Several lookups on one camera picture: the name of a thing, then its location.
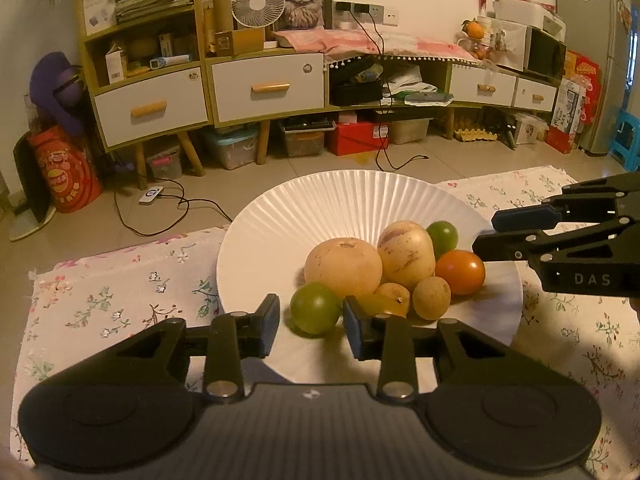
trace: cabinet leg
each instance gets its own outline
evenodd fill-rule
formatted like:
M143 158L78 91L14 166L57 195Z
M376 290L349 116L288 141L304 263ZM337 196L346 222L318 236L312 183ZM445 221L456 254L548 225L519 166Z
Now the cabinet leg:
M186 131L179 132L178 140L180 140L184 153L187 154L187 157L193 166L193 171L195 171L197 176L204 176L204 168L202 167L200 157L198 156L198 153L196 153L196 149L193 147L193 143L189 138L189 133Z
M453 139L453 133L454 133L453 130L454 130L455 121L456 121L456 112L454 108L447 107L447 117L444 123L444 133L445 133L445 137L447 137L447 139L449 140Z
M138 187L145 190L148 181L146 180L145 147L142 142L136 144L136 172L138 173Z
M258 152L255 156L256 164L264 164L267 161L267 146L269 144L269 130L271 119L260 121L260 134L258 135Z

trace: electric fan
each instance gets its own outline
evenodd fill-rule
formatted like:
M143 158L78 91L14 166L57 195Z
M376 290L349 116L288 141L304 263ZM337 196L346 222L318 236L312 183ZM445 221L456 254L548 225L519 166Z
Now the electric fan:
M231 12L245 27L266 27L284 11L284 0L231 0Z

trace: drawer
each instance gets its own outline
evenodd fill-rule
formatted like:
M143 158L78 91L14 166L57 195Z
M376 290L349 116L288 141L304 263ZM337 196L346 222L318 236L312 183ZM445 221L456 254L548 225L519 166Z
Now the drawer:
M455 64L449 92L456 101L511 106L515 86L516 76Z
M558 89L553 86L518 78L513 106L515 108L550 112L556 102L556 92L558 92Z
M323 62L291 54L212 64L218 121L324 108Z
M95 107L107 146L207 121L199 67L100 94Z

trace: tile floor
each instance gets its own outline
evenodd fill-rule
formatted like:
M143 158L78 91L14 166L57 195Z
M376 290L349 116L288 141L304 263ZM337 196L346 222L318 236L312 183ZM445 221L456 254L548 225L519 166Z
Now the tile floor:
M427 155L429 160L416 160L400 173L432 183L535 166L562 168L576 180L623 172L622 167L608 156L590 157L578 151L562 155L542 142L511 151L500 142L462 144L429 136L422 143L391 146L388 153L396 166L411 156ZM264 166L251 164L226 171L211 164L206 176L184 176L180 182L188 198L215 200L234 217L252 199L277 184L305 174L349 168L376 169L370 155L336 157L323 153L290 159L276 144L270 146ZM173 189L175 185L169 183L167 187ZM141 238L123 227L114 209L112 189L76 213L55 215L43 230L18 242L8 241L12 215L5 215L0 221L0 446L8 445L15 364L33 290L28 272L46 272L61 261L153 239ZM174 199L158 199L151 206L138 205L140 192L133 179L119 186L116 196L126 223L142 232L164 228L181 215ZM187 218L170 232L187 233L224 222L225 219L209 204L195 203Z

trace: floral pattern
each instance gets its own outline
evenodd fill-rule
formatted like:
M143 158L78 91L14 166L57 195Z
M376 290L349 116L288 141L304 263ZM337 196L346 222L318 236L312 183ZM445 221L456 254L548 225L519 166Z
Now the floral pattern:
M438 186L491 219L496 210L537 203L571 183L562 171L533 168ZM557 231L576 227L562 225ZM177 235L59 264L34 277L14 387L10 430L14 456L30 462L17 426L17 409L39 381L168 317L199 326L223 311L215 267L224 234L224 229L215 228ZM636 480L640 474L636 314L622 298L544 292L535 272L525 262L518 266L524 305L512 346L574 378L598 399L603 424L587 469L600 480ZM189 390L201 387L203 365L203 360L191 360Z

